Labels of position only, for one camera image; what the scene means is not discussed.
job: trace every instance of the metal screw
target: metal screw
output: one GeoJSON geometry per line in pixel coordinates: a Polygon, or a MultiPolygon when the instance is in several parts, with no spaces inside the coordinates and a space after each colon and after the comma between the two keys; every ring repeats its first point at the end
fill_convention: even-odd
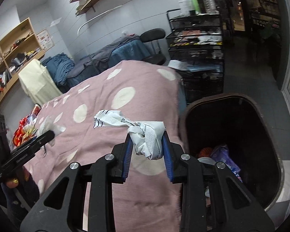
{"type": "Polygon", "coordinates": [[[189,159],[190,159],[190,155],[184,153],[184,154],[181,155],[181,158],[182,158],[183,160],[189,160],[189,159]]]}
{"type": "Polygon", "coordinates": [[[224,168],[225,168],[225,163],[223,163],[223,162],[218,162],[218,163],[216,164],[216,166],[217,166],[219,169],[224,169],[224,168]]]}
{"type": "Polygon", "coordinates": [[[114,159],[114,157],[115,157],[115,156],[114,156],[113,154],[109,153],[109,154],[105,155],[104,158],[105,158],[106,160],[112,160],[112,159],[114,159]]]}
{"type": "Polygon", "coordinates": [[[76,162],[71,163],[71,164],[70,164],[70,168],[71,168],[71,169],[76,169],[76,168],[78,168],[78,163],[76,163],[76,162]]]}

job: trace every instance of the blue gripper pad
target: blue gripper pad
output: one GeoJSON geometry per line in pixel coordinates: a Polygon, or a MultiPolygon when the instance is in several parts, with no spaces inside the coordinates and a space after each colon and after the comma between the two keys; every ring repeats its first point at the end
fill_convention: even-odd
{"type": "Polygon", "coordinates": [[[168,142],[168,137],[166,132],[162,136],[162,149],[163,149],[163,158],[165,160],[165,168],[170,182],[173,182],[174,171],[173,171],[173,160],[170,153],[170,142],[168,142]]]}
{"type": "Polygon", "coordinates": [[[127,179],[127,177],[128,177],[129,167],[130,167],[130,162],[131,162],[131,157],[132,157],[132,150],[133,150],[133,142],[132,142],[131,138],[129,137],[127,149],[125,151],[125,156],[124,156],[124,160],[123,160],[123,166],[122,166],[123,170],[122,170],[121,177],[124,180],[127,179]]]}

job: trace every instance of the crumpled paper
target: crumpled paper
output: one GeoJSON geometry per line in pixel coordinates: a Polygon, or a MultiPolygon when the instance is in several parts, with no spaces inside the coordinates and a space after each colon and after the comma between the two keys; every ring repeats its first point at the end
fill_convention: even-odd
{"type": "Polygon", "coordinates": [[[137,155],[144,155],[150,160],[163,157],[161,139],[165,131],[161,121],[131,121],[121,111],[102,110],[95,115],[94,128],[101,126],[129,127],[127,132],[133,142],[137,155]]]}

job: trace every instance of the purple bag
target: purple bag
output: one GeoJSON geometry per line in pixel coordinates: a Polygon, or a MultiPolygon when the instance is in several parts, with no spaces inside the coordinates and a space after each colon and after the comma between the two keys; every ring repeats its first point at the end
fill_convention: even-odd
{"type": "Polygon", "coordinates": [[[241,170],[238,165],[236,165],[229,157],[229,149],[227,145],[220,145],[215,147],[214,151],[212,151],[211,158],[215,162],[224,162],[229,166],[232,172],[236,172],[238,174],[241,170]]]}

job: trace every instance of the gray floor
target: gray floor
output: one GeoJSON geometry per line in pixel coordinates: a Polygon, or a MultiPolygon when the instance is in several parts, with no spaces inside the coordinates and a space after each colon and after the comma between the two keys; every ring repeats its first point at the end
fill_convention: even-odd
{"type": "MultiPolygon", "coordinates": [[[[225,50],[224,92],[248,95],[259,105],[277,143],[280,158],[283,162],[290,162],[290,115],[267,64],[266,49],[259,48],[256,59],[255,44],[242,37],[235,37],[234,42],[233,47],[225,50]]],[[[285,195],[290,195],[290,182],[284,188],[285,195]]],[[[281,197],[280,202],[269,211],[275,226],[283,221],[288,202],[288,196],[281,197]]]]}

